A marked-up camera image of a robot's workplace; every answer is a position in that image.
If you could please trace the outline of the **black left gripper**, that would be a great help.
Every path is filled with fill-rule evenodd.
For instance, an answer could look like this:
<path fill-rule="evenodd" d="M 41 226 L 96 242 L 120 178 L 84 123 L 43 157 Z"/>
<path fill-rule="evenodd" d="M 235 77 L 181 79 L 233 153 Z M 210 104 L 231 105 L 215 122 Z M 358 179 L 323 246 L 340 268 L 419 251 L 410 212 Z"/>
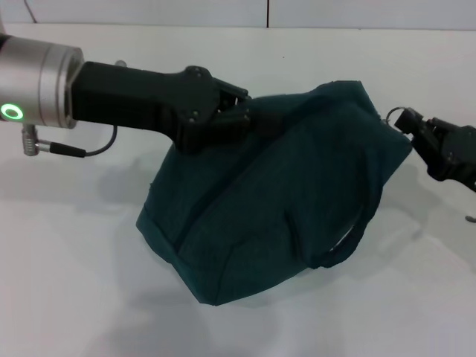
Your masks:
<path fill-rule="evenodd" d="M 283 117 L 267 109 L 235 106 L 216 114 L 219 104 L 248 99 L 248 90 L 196 66 L 162 74 L 86 62 L 71 87 L 75 120 L 158 132 L 187 154 L 224 138 L 280 135 Z"/>

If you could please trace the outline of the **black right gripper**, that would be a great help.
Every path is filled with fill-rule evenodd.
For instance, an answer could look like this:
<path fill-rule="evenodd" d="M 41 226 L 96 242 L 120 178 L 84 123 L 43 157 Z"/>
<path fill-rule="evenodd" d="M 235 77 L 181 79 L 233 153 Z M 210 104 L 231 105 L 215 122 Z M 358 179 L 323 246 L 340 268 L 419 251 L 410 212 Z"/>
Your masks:
<path fill-rule="evenodd" d="M 453 124 L 431 128 L 423 116 L 404 108 L 394 126 L 412 135 L 413 148 L 427 164 L 427 173 L 437 181 L 457 181 L 475 192 L 475 128 Z"/>

